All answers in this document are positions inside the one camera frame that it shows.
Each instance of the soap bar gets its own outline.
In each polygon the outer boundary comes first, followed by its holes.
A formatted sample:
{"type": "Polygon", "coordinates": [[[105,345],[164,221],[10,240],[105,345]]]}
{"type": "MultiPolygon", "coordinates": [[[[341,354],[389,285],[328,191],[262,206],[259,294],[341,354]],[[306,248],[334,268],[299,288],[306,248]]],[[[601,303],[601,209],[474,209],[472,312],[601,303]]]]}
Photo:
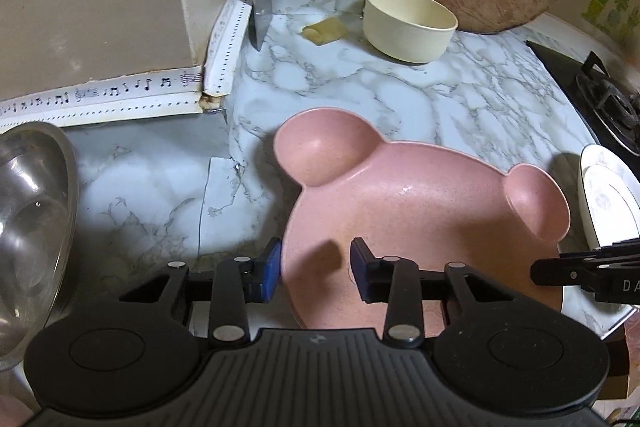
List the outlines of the soap bar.
{"type": "Polygon", "coordinates": [[[337,41],[349,33],[347,26],[342,24],[337,17],[331,17],[317,22],[311,26],[302,28],[302,36],[313,42],[316,46],[322,46],[329,42],[337,41]]]}

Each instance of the cream bowl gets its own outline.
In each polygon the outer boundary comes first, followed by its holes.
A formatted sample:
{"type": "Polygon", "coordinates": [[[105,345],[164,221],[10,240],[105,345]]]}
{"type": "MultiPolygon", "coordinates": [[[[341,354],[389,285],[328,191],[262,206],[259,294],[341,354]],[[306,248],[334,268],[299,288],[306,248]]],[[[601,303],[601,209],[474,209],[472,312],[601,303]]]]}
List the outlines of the cream bowl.
{"type": "Polygon", "coordinates": [[[383,54],[425,64],[447,49],[458,19],[434,0],[366,0],[363,26],[383,54]]]}

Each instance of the white plate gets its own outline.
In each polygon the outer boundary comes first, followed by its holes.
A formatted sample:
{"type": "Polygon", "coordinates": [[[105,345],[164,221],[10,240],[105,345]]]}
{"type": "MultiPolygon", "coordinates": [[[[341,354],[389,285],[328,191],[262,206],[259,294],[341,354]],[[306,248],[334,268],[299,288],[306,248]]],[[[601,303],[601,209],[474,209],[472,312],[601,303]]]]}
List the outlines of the white plate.
{"type": "Polygon", "coordinates": [[[640,235],[640,182],[609,149],[593,144],[582,150],[578,185],[591,250],[640,235]]]}
{"type": "MultiPolygon", "coordinates": [[[[591,250],[640,235],[640,183],[609,149],[588,145],[580,155],[578,201],[584,235],[591,250]]],[[[562,313],[584,324],[601,339],[626,321],[635,308],[596,302],[580,286],[565,286],[562,313]]]]}
{"type": "Polygon", "coordinates": [[[582,183],[593,233],[601,247],[640,235],[640,206],[622,178],[604,165],[592,165],[585,170],[582,183]]]}

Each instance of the pink bowl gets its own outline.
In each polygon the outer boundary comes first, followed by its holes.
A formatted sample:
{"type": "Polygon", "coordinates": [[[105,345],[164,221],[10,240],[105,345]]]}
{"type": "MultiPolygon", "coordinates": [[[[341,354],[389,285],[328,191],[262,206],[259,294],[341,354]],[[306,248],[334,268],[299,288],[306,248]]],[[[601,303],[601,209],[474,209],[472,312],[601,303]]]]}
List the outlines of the pink bowl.
{"type": "MultiPolygon", "coordinates": [[[[529,267],[557,257],[569,207],[545,171],[508,174],[472,156],[419,142],[387,142],[356,114],[321,107],[287,120],[275,155],[302,193],[282,247],[282,279],[307,328],[375,327],[386,304],[365,304],[349,246],[442,270],[462,261],[559,310],[562,289],[535,286],[529,267]]],[[[424,303],[425,332],[442,331],[439,303],[424,303]]]]}

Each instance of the bowl ear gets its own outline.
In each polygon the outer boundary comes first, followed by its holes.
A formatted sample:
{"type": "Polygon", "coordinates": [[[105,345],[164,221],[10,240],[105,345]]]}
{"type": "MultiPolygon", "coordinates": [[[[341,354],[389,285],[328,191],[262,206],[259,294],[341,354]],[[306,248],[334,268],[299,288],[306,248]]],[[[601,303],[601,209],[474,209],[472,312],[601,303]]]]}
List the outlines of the bowl ear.
{"type": "Polygon", "coordinates": [[[545,243],[558,243],[569,231],[569,205],[549,174],[519,163],[507,174],[504,194],[527,228],[545,243]]]}
{"type": "Polygon", "coordinates": [[[332,107],[287,120],[273,141],[280,167],[303,187],[319,187],[360,165],[384,142],[357,114],[332,107]]]}

